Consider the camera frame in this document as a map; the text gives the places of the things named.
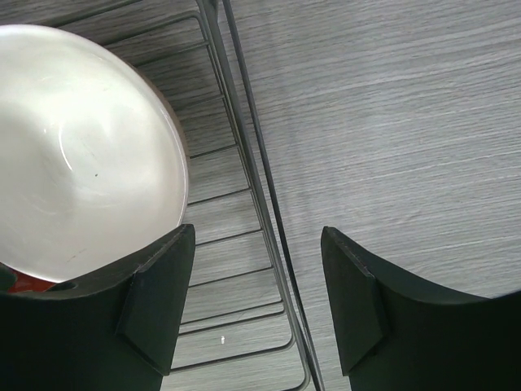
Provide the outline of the black wire dish rack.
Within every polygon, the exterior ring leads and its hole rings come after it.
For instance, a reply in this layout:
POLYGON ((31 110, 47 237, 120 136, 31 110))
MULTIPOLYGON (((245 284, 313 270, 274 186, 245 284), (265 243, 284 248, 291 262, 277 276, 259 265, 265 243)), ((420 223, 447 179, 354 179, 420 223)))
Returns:
POLYGON ((143 72, 185 131, 195 260, 163 389, 323 389, 230 3, 78 1, 50 25, 143 72))

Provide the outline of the tan bowl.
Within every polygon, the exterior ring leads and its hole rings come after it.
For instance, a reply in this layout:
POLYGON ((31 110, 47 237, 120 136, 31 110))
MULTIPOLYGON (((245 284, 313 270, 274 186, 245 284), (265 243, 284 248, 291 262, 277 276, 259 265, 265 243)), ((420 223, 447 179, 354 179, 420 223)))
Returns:
POLYGON ((1 28, 1 262, 61 283, 177 228, 180 127, 157 90, 89 39, 1 28))

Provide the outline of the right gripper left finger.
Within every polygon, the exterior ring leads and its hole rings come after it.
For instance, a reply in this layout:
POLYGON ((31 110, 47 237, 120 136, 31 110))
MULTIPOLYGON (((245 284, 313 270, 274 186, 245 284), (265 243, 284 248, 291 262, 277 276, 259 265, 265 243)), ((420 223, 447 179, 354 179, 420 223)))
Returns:
POLYGON ((170 373, 195 258, 182 225, 44 292, 1 271, 4 390, 158 390, 170 373))

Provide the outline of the red patterned bowl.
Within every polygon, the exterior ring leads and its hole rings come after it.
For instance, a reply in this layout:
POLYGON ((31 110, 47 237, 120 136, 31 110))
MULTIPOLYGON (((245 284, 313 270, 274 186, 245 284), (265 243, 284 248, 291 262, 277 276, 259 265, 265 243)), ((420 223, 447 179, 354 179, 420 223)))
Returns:
POLYGON ((11 272, 16 277, 16 280, 13 285, 8 288, 8 292, 10 293, 44 292, 55 286, 55 283, 26 275, 17 270, 11 270, 11 272))

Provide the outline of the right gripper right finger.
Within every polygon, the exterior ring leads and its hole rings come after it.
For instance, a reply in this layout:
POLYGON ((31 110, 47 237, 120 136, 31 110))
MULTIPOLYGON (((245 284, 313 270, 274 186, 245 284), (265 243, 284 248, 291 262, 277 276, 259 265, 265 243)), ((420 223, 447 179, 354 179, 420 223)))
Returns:
POLYGON ((517 390, 520 295, 447 288, 334 227, 322 265, 341 370, 354 390, 517 390))

